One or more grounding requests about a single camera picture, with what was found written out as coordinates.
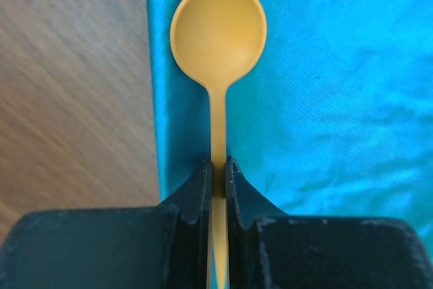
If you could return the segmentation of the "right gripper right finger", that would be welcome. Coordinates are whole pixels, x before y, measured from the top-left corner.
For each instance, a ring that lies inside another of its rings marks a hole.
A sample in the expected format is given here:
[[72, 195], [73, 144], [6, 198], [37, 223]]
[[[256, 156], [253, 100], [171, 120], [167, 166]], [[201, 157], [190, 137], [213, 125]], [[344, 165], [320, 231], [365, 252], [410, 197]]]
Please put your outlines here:
[[289, 215], [225, 168], [231, 288], [431, 288], [432, 261], [399, 219]]

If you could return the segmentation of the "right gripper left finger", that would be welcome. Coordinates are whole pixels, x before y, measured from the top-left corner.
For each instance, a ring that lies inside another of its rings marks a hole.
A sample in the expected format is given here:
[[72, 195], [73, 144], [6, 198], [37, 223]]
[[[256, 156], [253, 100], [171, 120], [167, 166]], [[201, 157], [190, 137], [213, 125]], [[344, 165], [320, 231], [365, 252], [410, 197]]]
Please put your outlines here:
[[209, 288], [212, 165], [153, 207], [40, 210], [1, 246], [2, 288]]

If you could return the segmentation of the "teal cloth napkin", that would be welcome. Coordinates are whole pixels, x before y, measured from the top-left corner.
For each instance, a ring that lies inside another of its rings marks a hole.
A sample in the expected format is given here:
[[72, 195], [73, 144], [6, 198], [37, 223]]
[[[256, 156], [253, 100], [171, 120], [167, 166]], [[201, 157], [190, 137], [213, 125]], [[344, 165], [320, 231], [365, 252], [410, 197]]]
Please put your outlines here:
[[[181, 0], [147, 0], [160, 193], [210, 151], [206, 91], [169, 44]], [[246, 179], [293, 215], [394, 217], [432, 245], [432, 0], [260, 0], [268, 35], [227, 94]]]

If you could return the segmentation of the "orange plastic spoon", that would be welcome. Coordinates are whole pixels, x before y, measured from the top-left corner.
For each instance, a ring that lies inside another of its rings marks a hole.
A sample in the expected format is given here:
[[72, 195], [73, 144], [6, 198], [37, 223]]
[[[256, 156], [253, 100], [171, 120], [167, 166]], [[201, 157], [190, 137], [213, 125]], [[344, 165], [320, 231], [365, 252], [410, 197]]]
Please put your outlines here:
[[203, 86], [210, 102], [212, 249], [218, 288], [228, 276], [227, 90], [260, 59], [267, 19], [259, 0], [182, 0], [170, 26], [170, 47], [180, 69]]

